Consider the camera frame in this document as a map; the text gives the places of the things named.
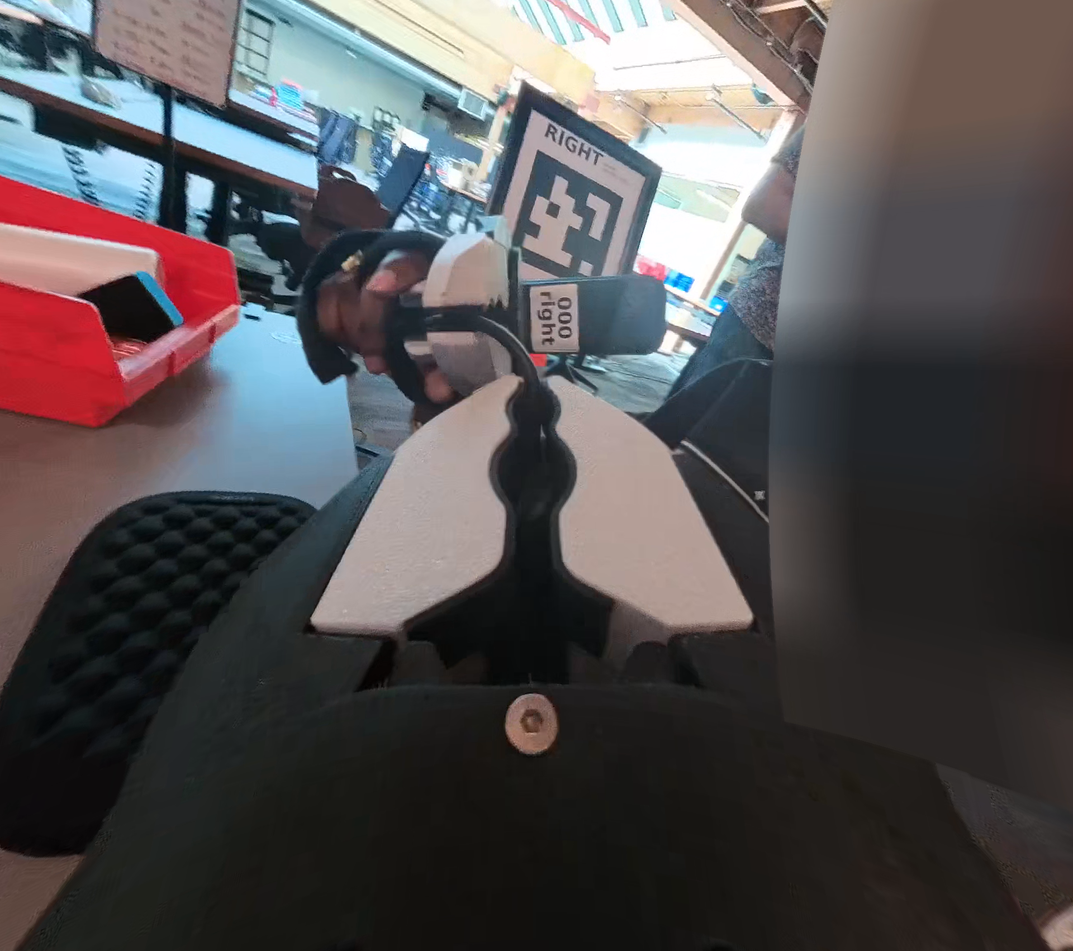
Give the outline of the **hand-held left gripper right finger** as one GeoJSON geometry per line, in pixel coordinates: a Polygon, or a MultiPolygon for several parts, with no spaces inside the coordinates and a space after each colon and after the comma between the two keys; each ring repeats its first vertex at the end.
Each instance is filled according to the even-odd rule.
{"type": "Polygon", "coordinates": [[[756,618],[672,451],[563,379],[548,385],[565,494],[549,521],[569,642],[611,669],[644,644],[747,633],[756,618]]]}

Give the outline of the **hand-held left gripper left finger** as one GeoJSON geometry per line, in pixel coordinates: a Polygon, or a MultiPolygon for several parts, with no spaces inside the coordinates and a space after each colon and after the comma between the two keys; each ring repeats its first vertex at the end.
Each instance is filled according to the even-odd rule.
{"type": "Polygon", "coordinates": [[[405,639],[505,562],[508,507],[491,468],[515,394],[516,377],[499,378],[395,452],[312,612],[317,634],[405,639]]]}

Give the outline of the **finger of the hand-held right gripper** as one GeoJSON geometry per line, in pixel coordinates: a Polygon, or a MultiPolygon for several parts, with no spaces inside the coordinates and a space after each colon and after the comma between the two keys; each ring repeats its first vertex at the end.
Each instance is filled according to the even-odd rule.
{"type": "Polygon", "coordinates": [[[485,232],[449,236],[436,253],[422,288],[422,308],[505,308],[512,298],[512,250],[485,232]]]}
{"type": "Polygon", "coordinates": [[[514,374],[508,348],[484,333],[429,330],[427,343],[436,367],[455,393],[475,393],[514,374]]]}

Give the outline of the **black looped object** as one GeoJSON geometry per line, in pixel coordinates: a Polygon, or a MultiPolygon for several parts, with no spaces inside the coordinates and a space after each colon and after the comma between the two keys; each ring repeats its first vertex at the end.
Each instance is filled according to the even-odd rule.
{"type": "Polygon", "coordinates": [[[565,448],[555,431],[559,415],[556,397],[510,323],[511,314],[504,308],[426,311],[418,297],[405,297],[387,327],[388,357],[406,392],[428,384],[436,370],[454,398],[468,398],[477,391],[455,393],[450,387],[431,357],[427,332],[481,332],[508,348],[514,374],[506,377],[515,379],[515,386],[504,403],[509,434],[506,444],[498,447],[491,460],[490,482],[493,488],[503,492],[521,541],[535,542],[538,537],[550,537],[553,516],[571,487],[572,474],[565,448]]]}

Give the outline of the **blue and black foam block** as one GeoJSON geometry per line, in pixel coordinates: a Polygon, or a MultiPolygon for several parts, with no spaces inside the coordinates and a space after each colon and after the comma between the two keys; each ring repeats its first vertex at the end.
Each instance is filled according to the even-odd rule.
{"type": "Polygon", "coordinates": [[[114,340],[153,343],[183,326],[183,314],[153,274],[137,270],[80,292],[114,340]]]}

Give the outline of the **red plastic bin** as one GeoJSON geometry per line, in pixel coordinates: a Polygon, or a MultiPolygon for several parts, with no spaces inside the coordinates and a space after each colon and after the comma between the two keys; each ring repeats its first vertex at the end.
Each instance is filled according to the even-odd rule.
{"type": "Polygon", "coordinates": [[[3,410],[103,426],[207,356],[238,322],[235,261],[223,247],[6,178],[1,221],[155,250],[161,286],[183,314],[179,330],[119,355],[91,304],[1,283],[3,410]]]}

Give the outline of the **white bottle with black cap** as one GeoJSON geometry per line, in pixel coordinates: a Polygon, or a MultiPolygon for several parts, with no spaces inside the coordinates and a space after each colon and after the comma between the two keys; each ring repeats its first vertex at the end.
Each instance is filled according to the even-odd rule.
{"type": "Polygon", "coordinates": [[[152,249],[44,229],[1,225],[1,282],[77,297],[84,291],[144,272],[164,283],[152,249]]]}

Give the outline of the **person's right hand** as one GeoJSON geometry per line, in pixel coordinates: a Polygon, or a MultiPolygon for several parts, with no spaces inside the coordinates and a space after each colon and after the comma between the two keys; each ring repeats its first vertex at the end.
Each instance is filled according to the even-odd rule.
{"type": "Polygon", "coordinates": [[[354,374],[357,356],[369,374],[387,376],[402,387],[391,366],[387,327],[401,297],[422,286],[430,265],[417,250],[395,249],[366,279],[355,270],[337,270],[317,288],[317,334],[337,354],[336,362],[349,367],[322,360],[314,368],[319,382],[354,374]]]}

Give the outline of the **tag poster on black stand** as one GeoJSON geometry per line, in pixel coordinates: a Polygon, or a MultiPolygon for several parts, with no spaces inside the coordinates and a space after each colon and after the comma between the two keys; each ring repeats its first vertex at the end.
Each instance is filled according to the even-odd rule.
{"type": "Polygon", "coordinates": [[[633,273],[662,169],[521,83],[485,216],[523,279],[633,273]]]}

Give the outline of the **black office chair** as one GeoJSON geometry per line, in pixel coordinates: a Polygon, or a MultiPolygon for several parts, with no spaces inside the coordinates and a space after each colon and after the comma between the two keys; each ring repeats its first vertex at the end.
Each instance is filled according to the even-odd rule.
{"type": "Polygon", "coordinates": [[[400,145],[374,192],[383,216],[383,226],[394,226],[425,173],[430,153],[400,145]]]}

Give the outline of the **brown office chair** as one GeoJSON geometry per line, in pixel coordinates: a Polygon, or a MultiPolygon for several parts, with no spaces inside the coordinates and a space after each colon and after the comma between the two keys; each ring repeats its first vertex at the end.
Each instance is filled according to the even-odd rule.
{"type": "Polygon", "coordinates": [[[288,287],[302,286],[317,252],[342,231],[379,231],[393,217],[374,191],[346,169],[317,164],[317,195],[298,209],[298,237],[288,252],[288,287]]]}

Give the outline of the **wooden office desk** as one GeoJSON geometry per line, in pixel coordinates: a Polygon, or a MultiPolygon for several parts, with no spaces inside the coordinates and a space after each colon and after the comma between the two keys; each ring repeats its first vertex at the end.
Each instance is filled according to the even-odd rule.
{"type": "MultiPolygon", "coordinates": [[[[122,103],[85,100],[79,77],[2,68],[1,173],[138,220],[158,219],[163,185],[162,99],[139,82],[95,79],[122,103]]],[[[205,225],[222,189],[251,207],[291,215],[315,197],[315,156],[176,103],[186,222],[205,225]]]]}

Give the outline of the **whiteboard on black stand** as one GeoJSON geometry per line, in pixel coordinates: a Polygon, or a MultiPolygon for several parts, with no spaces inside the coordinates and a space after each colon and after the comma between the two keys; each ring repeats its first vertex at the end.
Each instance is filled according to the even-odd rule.
{"type": "Polygon", "coordinates": [[[244,0],[93,0],[95,52],[150,81],[162,99],[164,226],[186,228],[179,176],[176,103],[192,98],[215,109],[230,99],[244,0]]]}

